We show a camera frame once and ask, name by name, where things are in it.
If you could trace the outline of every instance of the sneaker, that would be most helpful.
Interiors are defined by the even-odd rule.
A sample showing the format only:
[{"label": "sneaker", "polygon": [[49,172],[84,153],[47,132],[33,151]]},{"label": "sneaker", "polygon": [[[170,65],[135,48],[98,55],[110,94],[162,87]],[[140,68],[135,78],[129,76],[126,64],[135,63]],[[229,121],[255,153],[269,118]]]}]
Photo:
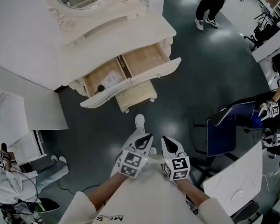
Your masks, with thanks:
[{"label": "sneaker", "polygon": [[145,118],[144,118],[143,114],[137,114],[135,117],[136,129],[141,129],[145,133],[144,123],[145,123]]},{"label": "sneaker", "polygon": [[65,162],[65,163],[66,163],[66,159],[65,159],[63,156],[60,156],[60,157],[59,157],[59,161]]},{"label": "sneaker", "polygon": [[213,25],[216,28],[218,28],[220,26],[220,24],[217,23],[215,19],[214,20],[210,20],[208,17],[205,19],[205,22],[208,23],[208,24]]},{"label": "sneaker", "polygon": [[56,156],[56,155],[52,155],[52,156],[51,156],[51,160],[52,160],[52,161],[55,161],[55,162],[58,162],[58,159],[57,159],[57,156]]},{"label": "sneaker", "polygon": [[194,22],[196,23],[196,27],[198,30],[203,31],[203,20],[195,19]]}]

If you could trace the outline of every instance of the person sitting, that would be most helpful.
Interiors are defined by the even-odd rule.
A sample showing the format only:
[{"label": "person sitting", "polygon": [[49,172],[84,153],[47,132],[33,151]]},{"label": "person sitting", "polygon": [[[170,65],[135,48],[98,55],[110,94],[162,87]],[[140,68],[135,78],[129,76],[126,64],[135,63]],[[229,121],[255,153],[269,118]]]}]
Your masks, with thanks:
[{"label": "person sitting", "polygon": [[37,202],[39,193],[50,183],[57,181],[69,172],[66,159],[51,156],[52,164],[41,171],[22,173],[11,165],[10,158],[3,157],[5,169],[0,169],[0,203],[16,204],[19,201]]}]

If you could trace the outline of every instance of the white table surface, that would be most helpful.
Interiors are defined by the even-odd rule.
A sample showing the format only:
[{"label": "white table surface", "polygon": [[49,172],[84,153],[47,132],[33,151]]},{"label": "white table surface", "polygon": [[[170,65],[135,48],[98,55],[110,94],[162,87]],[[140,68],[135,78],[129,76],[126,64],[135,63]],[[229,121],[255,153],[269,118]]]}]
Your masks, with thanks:
[{"label": "white table surface", "polygon": [[260,192],[261,181],[262,147],[258,142],[233,164],[204,181],[203,188],[205,194],[215,197],[231,216]]}]

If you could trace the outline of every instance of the dark teal floor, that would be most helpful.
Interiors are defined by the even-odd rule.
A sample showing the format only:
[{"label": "dark teal floor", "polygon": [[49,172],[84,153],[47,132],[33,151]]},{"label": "dark teal floor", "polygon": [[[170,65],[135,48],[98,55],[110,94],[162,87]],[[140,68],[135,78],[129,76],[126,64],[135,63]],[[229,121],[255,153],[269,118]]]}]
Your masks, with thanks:
[{"label": "dark teal floor", "polygon": [[[33,163],[34,168],[45,167],[51,154],[64,155],[70,172],[60,185],[72,192],[100,184],[106,180],[127,137],[134,131],[134,117],[142,113],[146,118],[146,131],[154,135],[154,146],[160,152],[160,138],[170,136],[180,141],[191,160],[203,161],[195,148],[205,150],[206,132],[194,128],[193,122],[204,123],[206,118],[228,104],[269,90],[260,66],[255,62],[235,28],[219,13],[218,29],[205,24],[203,32],[194,24],[199,0],[166,0],[164,17],[177,31],[171,58],[182,62],[173,74],[152,80],[158,98],[154,103],[142,102],[130,108],[128,114],[120,112],[116,99],[96,109],[85,109],[85,100],[76,91],[66,88],[60,92],[60,101],[69,130],[42,132],[48,157]],[[246,134],[238,129],[237,149],[241,156],[260,139],[260,134]],[[217,157],[213,167],[223,169],[230,163],[226,157]],[[264,174],[278,168],[278,158],[269,160],[264,155]],[[268,176],[270,188],[263,179],[262,191],[254,198],[260,202],[261,212],[272,207],[278,191],[275,176]],[[56,223],[70,204],[73,195],[51,184],[41,194],[61,206],[44,214],[48,223]]]}]

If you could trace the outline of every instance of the drawer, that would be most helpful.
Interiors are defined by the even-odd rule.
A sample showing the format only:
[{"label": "drawer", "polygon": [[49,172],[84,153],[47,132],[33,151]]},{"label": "drawer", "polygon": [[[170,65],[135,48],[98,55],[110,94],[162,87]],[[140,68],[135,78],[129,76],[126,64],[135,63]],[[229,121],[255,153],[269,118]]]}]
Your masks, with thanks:
[{"label": "drawer", "polygon": [[[98,86],[112,70],[119,73],[122,76],[122,80],[116,85],[96,94]],[[82,102],[81,106],[86,108],[99,107],[110,100],[117,93],[132,86],[130,78],[126,78],[117,58],[106,62],[88,75],[84,76],[83,81],[89,98],[88,100]]]},{"label": "drawer", "polygon": [[159,43],[146,46],[122,55],[132,76],[133,85],[174,72],[181,58],[171,61]]}]

